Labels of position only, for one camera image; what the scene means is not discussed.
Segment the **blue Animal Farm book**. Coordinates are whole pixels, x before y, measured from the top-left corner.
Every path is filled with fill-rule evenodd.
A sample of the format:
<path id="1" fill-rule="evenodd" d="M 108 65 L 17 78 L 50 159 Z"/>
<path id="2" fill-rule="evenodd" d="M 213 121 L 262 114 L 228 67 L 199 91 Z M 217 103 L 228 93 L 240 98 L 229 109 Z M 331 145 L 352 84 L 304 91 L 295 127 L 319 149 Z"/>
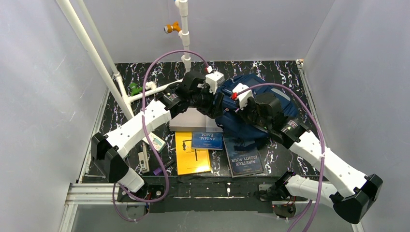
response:
<path id="1" fill-rule="evenodd" d="M 194 149 L 223 150 L 222 133 L 193 132 L 191 147 Z"/>

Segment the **navy blue student backpack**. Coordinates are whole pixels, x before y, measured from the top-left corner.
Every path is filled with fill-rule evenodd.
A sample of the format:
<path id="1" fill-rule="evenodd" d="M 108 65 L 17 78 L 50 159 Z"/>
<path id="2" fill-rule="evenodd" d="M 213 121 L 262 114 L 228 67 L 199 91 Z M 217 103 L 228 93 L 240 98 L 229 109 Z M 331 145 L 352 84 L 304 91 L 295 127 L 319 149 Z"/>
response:
<path id="1" fill-rule="evenodd" d="M 232 79 L 226 80 L 220 87 L 218 87 L 217 92 L 224 94 L 224 99 L 222 102 L 223 109 L 227 109 L 223 116 L 215 119 L 216 124 L 223 129 L 225 134 L 229 134 L 233 137 L 244 139 L 244 140 L 257 140 L 264 139 L 268 137 L 268 133 L 262 131 L 261 129 L 254 127 L 251 124 L 247 124 L 239 115 L 236 114 L 237 109 L 236 103 L 231 99 L 232 90 L 237 86 L 237 84 L 244 84 L 248 87 L 254 86 L 256 84 L 262 84 L 265 81 L 255 74 L 238 75 Z M 285 116 L 296 117 L 298 115 L 298 109 L 289 96 L 281 92 L 277 88 L 272 86 L 257 87 L 252 90 L 253 96 L 262 94 L 265 92 L 271 92 L 280 100 L 281 108 Z"/>

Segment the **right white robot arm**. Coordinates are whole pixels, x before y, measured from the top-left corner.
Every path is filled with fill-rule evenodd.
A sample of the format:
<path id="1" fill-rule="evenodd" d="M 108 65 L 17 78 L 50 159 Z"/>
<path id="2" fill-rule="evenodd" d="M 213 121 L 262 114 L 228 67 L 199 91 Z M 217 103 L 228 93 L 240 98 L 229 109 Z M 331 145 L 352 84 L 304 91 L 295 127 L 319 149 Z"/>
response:
<path id="1" fill-rule="evenodd" d="M 250 90 L 232 95 L 237 114 L 245 122 L 265 129 L 269 137 L 302 157 L 329 181 L 320 184 L 287 171 L 275 184 L 259 191 L 263 201 L 291 196 L 314 200 L 333 208 L 345 221 L 358 224 L 377 200 L 383 180 L 376 174 L 367 175 L 343 161 L 293 116 L 286 116 L 273 93 L 253 96 Z"/>

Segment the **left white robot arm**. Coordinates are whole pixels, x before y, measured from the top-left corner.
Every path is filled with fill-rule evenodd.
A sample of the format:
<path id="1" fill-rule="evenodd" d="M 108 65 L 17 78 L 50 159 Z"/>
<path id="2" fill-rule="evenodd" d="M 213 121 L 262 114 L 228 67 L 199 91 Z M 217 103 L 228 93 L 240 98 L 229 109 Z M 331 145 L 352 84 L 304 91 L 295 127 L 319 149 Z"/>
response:
<path id="1" fill-rule="evenodd" d="M 214 71 L 203 75 L 187 72 L 180 82 L 168 85 L 132 119 L 115 130 L 91 138 L 91 160 L 110 183 L 119 183 L 131 192 L 139 191 L 145 182 L 125 158 L 146 135 L 166 124 L 189 107 L 209 118 L 222 115 L 223 94 L 218 88 L 224 75 Z"/>

